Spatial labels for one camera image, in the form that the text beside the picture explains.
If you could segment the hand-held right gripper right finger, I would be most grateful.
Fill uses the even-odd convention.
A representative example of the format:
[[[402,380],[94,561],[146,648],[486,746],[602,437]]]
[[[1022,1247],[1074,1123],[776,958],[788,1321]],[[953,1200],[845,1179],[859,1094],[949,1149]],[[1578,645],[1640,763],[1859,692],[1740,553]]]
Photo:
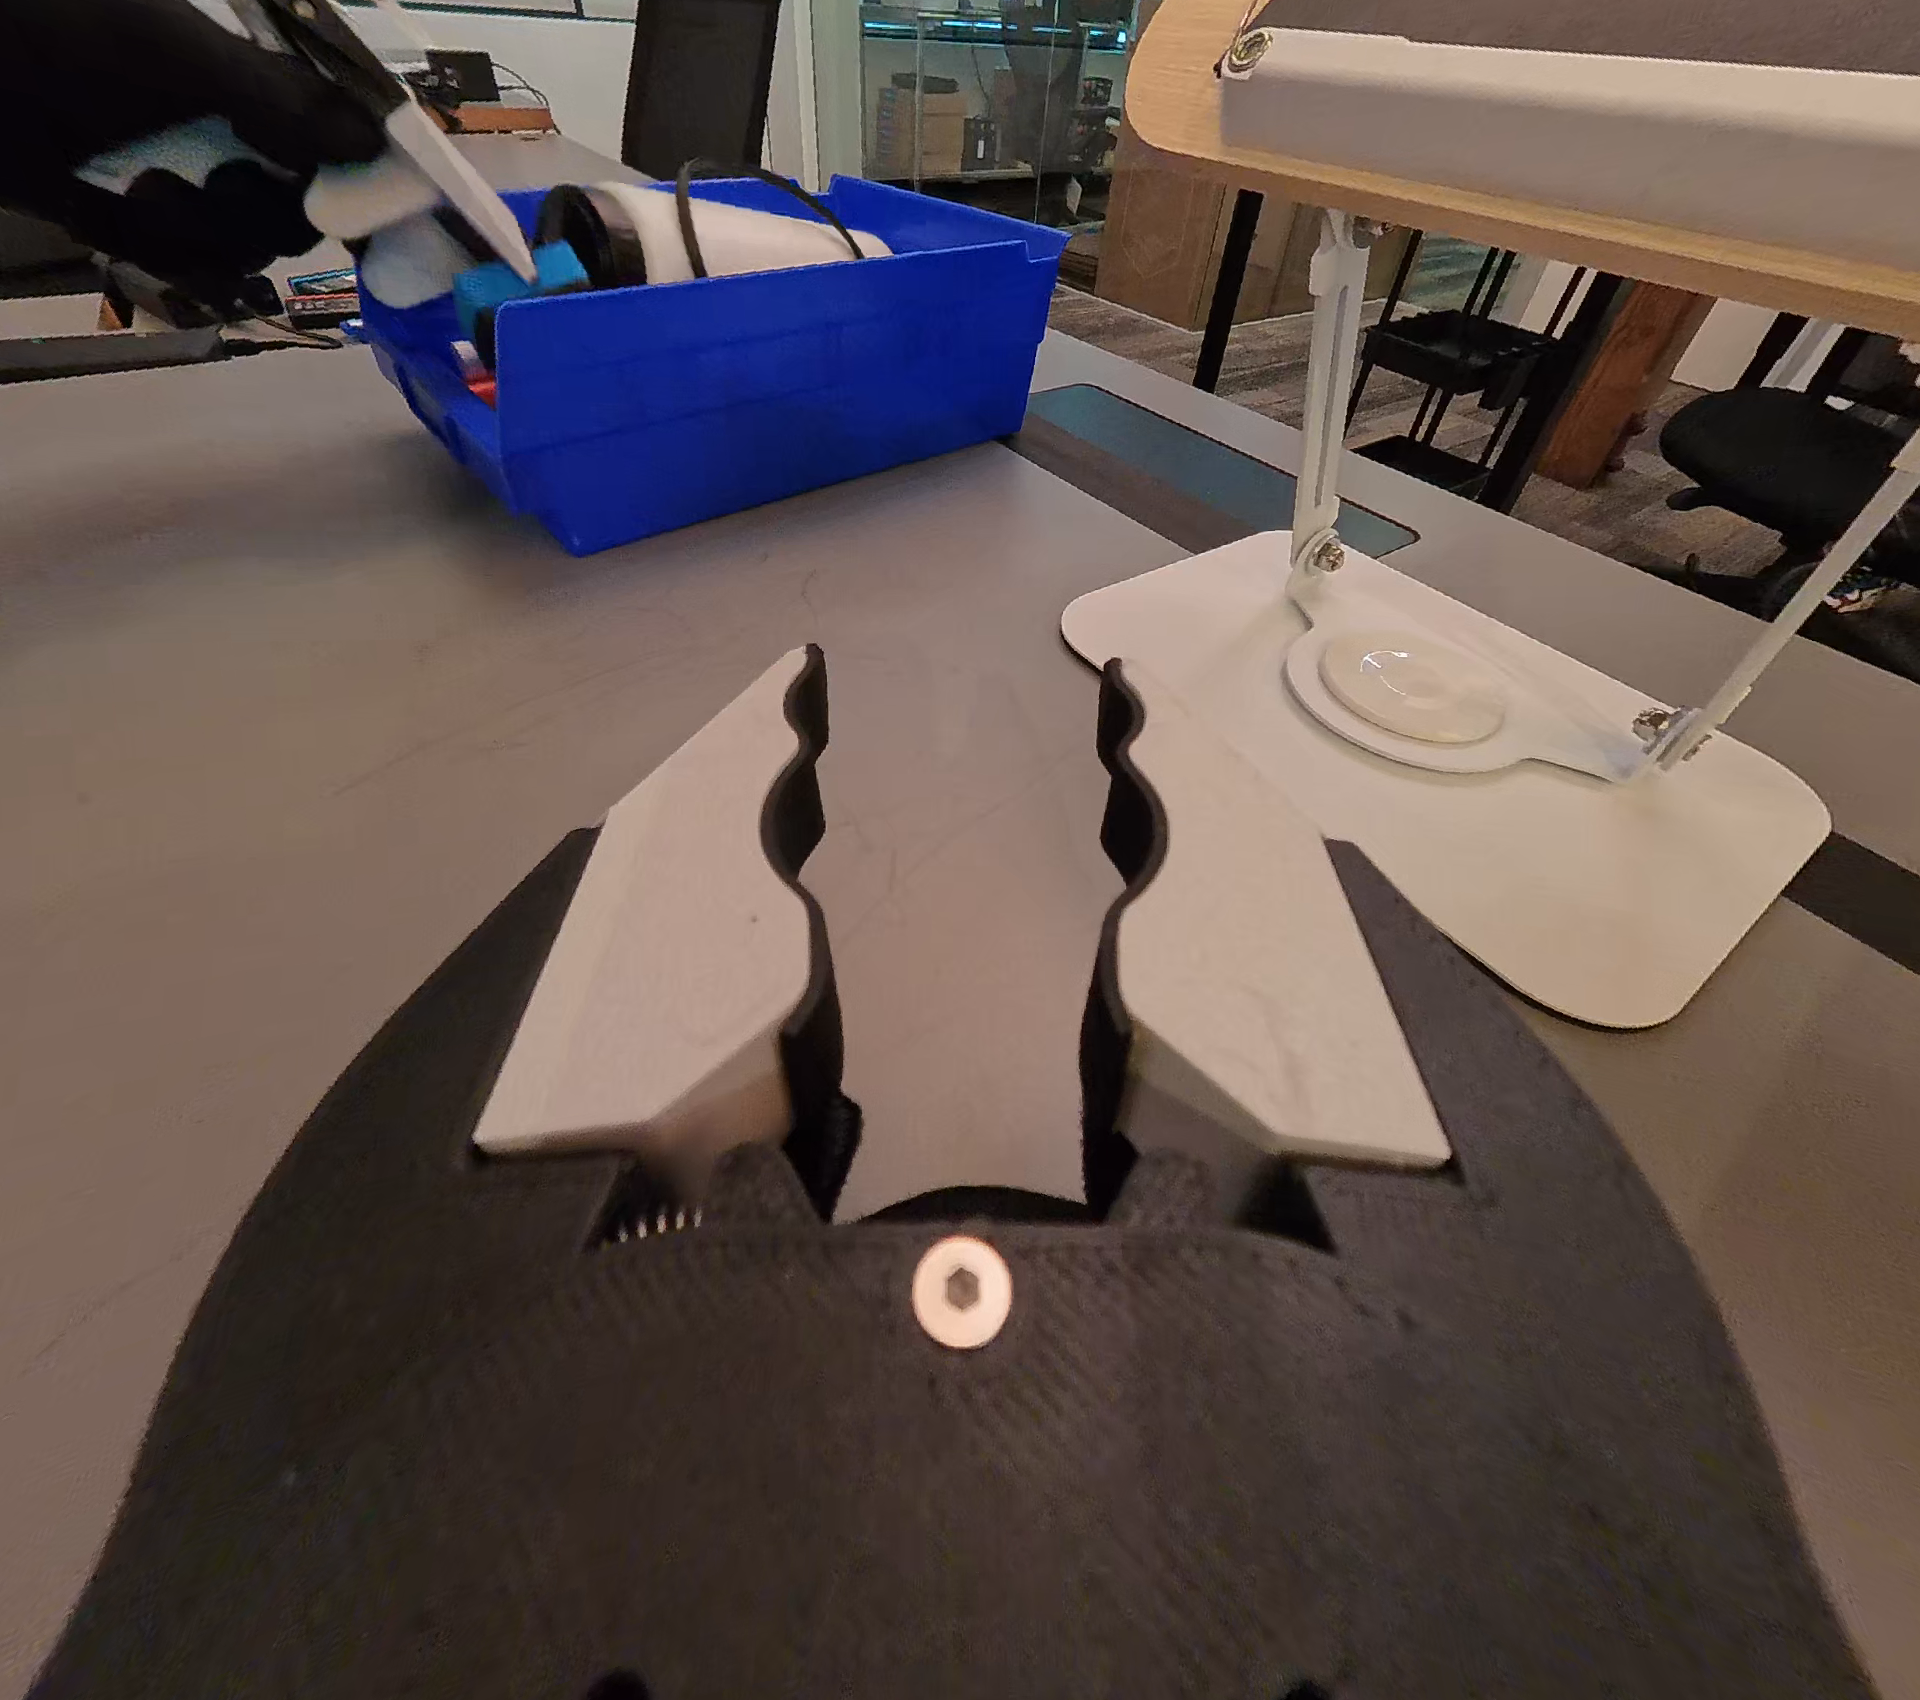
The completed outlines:
[[[1078,1036],[1080,1170],[1095,1216],[1140,1160],[1202,1168],[1260,1225],[1306,1165],[1427,1175],[1451,1143],[1331,846],[1147,668],[1100,671],[1100,846],[1120,891]]]

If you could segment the white bottle with black cap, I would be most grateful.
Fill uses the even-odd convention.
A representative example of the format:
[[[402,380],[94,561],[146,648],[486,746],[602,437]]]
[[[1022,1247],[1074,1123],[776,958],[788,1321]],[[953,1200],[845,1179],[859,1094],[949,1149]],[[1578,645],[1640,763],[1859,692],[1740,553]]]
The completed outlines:
[[[692,188],[563,183],[540,201],[537,245],[563,242],[596,290],[664,288],[709,279],[892,258],[876,232],[847,229],[818,201],[773,191],[796,216],[729,204]]]

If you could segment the blue plastic bin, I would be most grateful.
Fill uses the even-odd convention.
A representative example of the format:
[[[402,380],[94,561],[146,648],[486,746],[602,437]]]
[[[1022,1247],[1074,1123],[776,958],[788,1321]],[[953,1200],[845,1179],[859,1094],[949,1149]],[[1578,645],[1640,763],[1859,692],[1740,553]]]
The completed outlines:
[[[761,178],[688,188],[801,212]],[[1068,235],[863,176],[807,199],[894,254],[506,304],[473,345],[496,409],[452,363],[449,288],[393,306],[360,269],[363,340],[445,457],[575,556],[1014,437]]]

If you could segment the wooden beam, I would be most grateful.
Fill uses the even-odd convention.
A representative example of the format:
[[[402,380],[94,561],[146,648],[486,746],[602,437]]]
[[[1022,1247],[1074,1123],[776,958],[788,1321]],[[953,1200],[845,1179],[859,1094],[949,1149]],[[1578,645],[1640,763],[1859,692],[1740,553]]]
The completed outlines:
[[[1554,411],[1533,475],[1583,491],[1615,472],[1714,309],[1711,294],[1648,281],[1621,285]]]

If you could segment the black flat device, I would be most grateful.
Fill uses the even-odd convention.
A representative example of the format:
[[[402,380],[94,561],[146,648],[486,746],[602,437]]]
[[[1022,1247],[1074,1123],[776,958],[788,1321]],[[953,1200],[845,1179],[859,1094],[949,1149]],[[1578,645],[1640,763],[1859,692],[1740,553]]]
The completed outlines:
[[[201,366],[226,358],[228,345],[216,328],[4,336],[1,387]]]

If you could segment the person's left hand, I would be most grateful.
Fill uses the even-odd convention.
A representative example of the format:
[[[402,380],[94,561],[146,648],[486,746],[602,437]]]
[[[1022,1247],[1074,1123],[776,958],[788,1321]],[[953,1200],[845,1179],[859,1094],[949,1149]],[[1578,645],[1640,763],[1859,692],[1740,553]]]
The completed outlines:
[[[1,0],[4,210],[194,290],[322,242],[322,169],[383,130],[293,56],[189,0]]]

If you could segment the black metal frame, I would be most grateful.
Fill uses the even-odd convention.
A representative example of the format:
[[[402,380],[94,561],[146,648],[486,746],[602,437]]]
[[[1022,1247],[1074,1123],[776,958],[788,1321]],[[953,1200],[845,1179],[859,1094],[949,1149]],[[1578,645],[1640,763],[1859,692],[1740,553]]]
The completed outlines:
[[[1530,482],[1549,427],[1601,338],[1626,279],[1573,269],[1546,327],[1521,327],[1495,313],[1520,258],[1510,249],[1492,249],[1461,306],[1400,313],[1418,252],[1416,247],[1405,249],[1383,318],[1362,338],[1347,416],[1357,414],[1374,371],[1419,387],[1422,398],[1405,433],[1364,444],[1357,455],[1507,515]],[[1473,457],[1447,451],[1437,440],[1447,411],[1467,397],[1494,419]]]

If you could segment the white stand base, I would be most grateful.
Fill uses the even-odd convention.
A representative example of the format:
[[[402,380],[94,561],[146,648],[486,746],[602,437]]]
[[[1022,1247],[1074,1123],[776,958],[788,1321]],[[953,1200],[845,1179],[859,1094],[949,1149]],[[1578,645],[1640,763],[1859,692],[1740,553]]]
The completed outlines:
[[[1084,594],[1061,636],[1178,692],[1535,1006],[1664,1024],[1832,835],[1803,779],[1720,732],[1915,495],[1915,442],[1703,705],[1652,705],[1347,549],[1336,479],[1378,227],[1318,227],[1289,528]]]

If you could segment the blue felt eraser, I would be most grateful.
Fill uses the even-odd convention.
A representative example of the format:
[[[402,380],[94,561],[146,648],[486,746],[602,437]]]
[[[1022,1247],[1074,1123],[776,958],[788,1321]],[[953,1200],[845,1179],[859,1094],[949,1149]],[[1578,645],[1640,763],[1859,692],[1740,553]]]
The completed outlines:
[[[530,249],[531,276],[500,258],[473,265],[458,273],[449,287],[455,320],[468,338],[477,345],[491,335],[497,311],[524,300],[586,294],[593,283],[573,249],[563,242],[544,242]]]

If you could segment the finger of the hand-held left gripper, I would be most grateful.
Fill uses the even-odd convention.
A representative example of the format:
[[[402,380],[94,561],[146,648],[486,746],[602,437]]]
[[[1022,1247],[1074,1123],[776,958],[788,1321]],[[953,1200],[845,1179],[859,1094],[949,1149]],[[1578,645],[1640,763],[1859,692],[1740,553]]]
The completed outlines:
[[[445,288],[494,262],[535,287],[537,266],[516,214],[408,91],[387,111],[383,132],[430,199],[382,229],[382,287]]]

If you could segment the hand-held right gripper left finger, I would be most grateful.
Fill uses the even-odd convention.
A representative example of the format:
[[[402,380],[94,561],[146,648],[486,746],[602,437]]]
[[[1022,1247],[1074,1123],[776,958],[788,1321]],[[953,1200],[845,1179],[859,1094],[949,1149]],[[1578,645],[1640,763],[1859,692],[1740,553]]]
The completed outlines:
[[[631,1160],[671,1212],[739,1147],[832,1220],[859,1143],[823,911],[819,646],[780,654],[612,802],[471,1131],[486,1160]]]

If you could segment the black office chair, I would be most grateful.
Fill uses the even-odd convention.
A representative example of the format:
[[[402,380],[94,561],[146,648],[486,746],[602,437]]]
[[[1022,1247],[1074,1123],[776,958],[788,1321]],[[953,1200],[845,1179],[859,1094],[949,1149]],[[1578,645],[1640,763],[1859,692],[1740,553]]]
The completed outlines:
[[[701,159],[760,166],[781,0],[636,0],[621,164],[669,181]]]

